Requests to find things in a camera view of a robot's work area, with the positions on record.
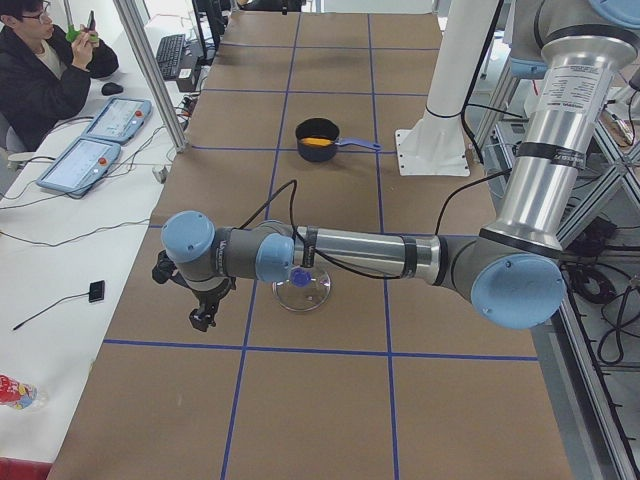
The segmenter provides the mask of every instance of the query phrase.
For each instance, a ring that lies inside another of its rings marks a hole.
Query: black mouse
[[[115,95],[116,93],[124,92],[124,88],[122,85],[118,85],[117,83],[107,82],[102,86],[102,94],[105,96]]]

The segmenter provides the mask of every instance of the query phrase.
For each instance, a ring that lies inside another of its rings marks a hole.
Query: blue and white tablet
[[[78,137],[36,180],[36,185],[82,197],[120,156],[117,143]]]
[[[123,144],[133,138],[150,114],[149,100],[113,97],[102,107],[82,135]]]

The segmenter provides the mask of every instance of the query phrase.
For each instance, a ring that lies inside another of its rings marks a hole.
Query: white table
[[[154,51],[162,36],[176,32],[176,21],[159,17],[160,25],[147,27]],[[100,94],[105,81],[122,84],[122,96],[153,101],[124,34],[112,47],[118,53],[120,69],[109,79],[92,81],[89,98],[78,116],[94,115],[105,103],[107,97]],[[167,82],[167,88],[177,105],[183,94],[174,82]],[[161,125],[154,108],[136,137],[124,146],[119,161],[135,152]],[[86,126],[83,122],[56,129],[36,154],[55,157]],[[82,199],[59,196],[2,210],[54,195],[32,183],[49,165],[34,160],[7,192],[13,197],[26,187],[24,195],[0,201],[0,230],[56,243],[98,227],[145,220],[162,191],[152,168],[170,165],[173,155],[169,135],[162,129],[136,156],[129,173],[100,182]],[[122,166],[116,173],[125,169]],[[56,248],[0,235],[0,373],[33,383],[49,396],[45,408],[37,411],[0,407],[0,457],[41,462],[56,458],[146,229],[146,224],[124,226]],[[60,298],[88,292],[89,283],[97,280],[106,281],[104,301],[89,304],[87,297],[65,301],[12,331],[13,326]]]

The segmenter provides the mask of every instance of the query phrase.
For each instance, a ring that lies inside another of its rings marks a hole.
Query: saucepan
[[[357,145],[370,150],[380,151],[382,145],[361,138],[340,137],[340,129],[326,118],[310,118],[296,127],[298,153],[309,162],[331,160],[338,147]]]

